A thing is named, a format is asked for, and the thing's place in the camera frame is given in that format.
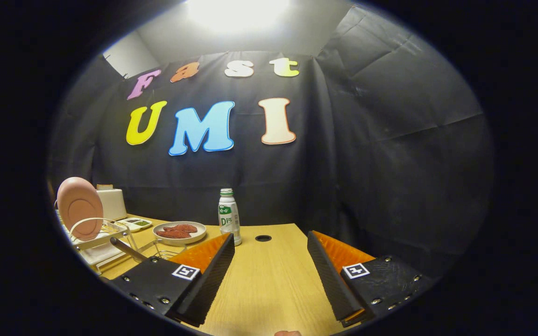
black cloth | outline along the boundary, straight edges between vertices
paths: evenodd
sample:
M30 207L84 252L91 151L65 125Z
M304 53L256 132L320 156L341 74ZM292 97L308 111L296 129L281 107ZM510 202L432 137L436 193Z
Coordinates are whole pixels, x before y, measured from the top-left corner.
M274 73L269 61L281 57L298 62L298 76ZM251 61L254 74L226 76L233 60ZM171 83L191 62L198 73ZM428 43L371 11L351 8L316 59L267 51L194 57L161 67L131 100L138 75L122 81L109 69L88 69L87 78L109 81L77 86L62 105L50 159L54 189L81 176L122 189L130 213L216 225L219 190L230 187L241 225L297 223L376 257L399 255L429 276L453 264L484 219L493 150L478 100ZM266 98L290 100L294 142L261 142L258 102ZM130 113L149 108L143 131L150 106L162 100L155 133L128 144ZM177 111L194 108L202 120L226 100L235 102L233 149L193 152L186 142L184 155L168 154Z
M318 63L333 111L340 238L441 275L478 232L493 183L476 97L427 42L360 7Z
M282 57L298 62L292 68L299 75L274 73L269 62ZM233 60L251 61L254 74L226 76L226 65ZM198 73L171 83L176 70L191 62L200 64ZM122 189L129 213L217 225L219 190L233 188L241 225L297 223L303 231L336 233L333 119L316 60L264 51L232 52L170 63L161 70L137 98L127 100L139 75L100 89L88 106L64 104L66 119L60 122L71 136L58 136L53 142L53 189L70 176L93 184L112 183ZM293 142L261 142L265 112L258 102L267 98L290 100L286 111L290 131L297 136ZM141 119L142 132L150 106L162 100L167 105L151 138L141 145L128 144L130 113L149 108ZM207 152L201 146L193 152L185 141L189 147L185 154L168 154L177 131L177 111L194 108L202 120L213 104L226 100L235 102L229 119L232 149ZM84 117L66 123L76 113Z

meat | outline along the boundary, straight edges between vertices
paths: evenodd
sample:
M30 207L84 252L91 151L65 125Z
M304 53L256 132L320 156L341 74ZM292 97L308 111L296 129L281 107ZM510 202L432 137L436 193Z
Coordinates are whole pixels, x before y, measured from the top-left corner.
M179 224L179 225L176 225L175 227L164 227L163 230L165 231L186 231L186 232L190 232L190 233L195 233L197 232L197 228L194 227L193 225L190 225L190 224Z
M165 238L190 238L190 233L182 230L157 231L155 233Z
M191 233L198 232L194 225L179 224L174 227L164 227L163 231L157 231L156 234L165 238L190 238Z

white wall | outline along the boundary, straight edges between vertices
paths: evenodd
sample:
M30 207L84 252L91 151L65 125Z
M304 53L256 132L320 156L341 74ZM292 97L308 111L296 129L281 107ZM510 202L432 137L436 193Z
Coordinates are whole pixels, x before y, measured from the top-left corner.
M112 45L103 56L120 75L127 73L126 78L159 66L136 30Z

black backdrop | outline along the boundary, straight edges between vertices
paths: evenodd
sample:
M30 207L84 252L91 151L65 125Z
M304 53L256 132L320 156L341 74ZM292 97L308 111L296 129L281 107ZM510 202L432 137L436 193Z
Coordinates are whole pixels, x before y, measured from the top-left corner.
M274 73L269 61L281 57L298 62L298 76ZM251 61L254 74L227 77L233 60ZM190 62L198 73L171 83ZM54 190L81 176L122 189L130 213L216 225L218 191L231 187L242 225L297 223L376 256L399 255L431 276L451 266L484 219L493 150L476 97L429 44L371 11L351 8L317 59L268 51L194 57L163 66L131 100L138 76L122 81L110 68L99 57L82 79L97 78L96 88L77 83L62 107L63 131L51 147ZM294 142L260 141L265 98L290 100ZM130 113L161 100L168 103L155 133L129 145ZM235 102L233 149L168 155L177 111L194 108L203 119L225 100Z
M370 332L538 335L538 4L376 3L427 36L476 90L491 121L498 174L485 225L467 253L433 290ZM11 245L17 230L0 231L0 256L10 251L0 262L0 332L181 334L129 305L60 246L45 209L51 200L38 183L50 122L73 74L167 6L0 4L0 88L13 88L0 90L0 221L26 225L22 218L30 218L39 242ZM101 323L110 320L129 322Z

letter m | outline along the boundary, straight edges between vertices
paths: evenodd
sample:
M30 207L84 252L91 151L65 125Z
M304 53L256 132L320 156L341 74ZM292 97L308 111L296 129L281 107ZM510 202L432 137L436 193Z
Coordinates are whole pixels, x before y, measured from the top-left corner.
M173 146L169 149L169 155L183 155L188 151L185 138L188 138L193 152L198 151L205 134L209 132L207 142L203 149L207 152L227 151L234 146L230 139L230 111L234 102L218 102L211 106L207 115L200 121L194 108L186 108L176 113L177 128Z

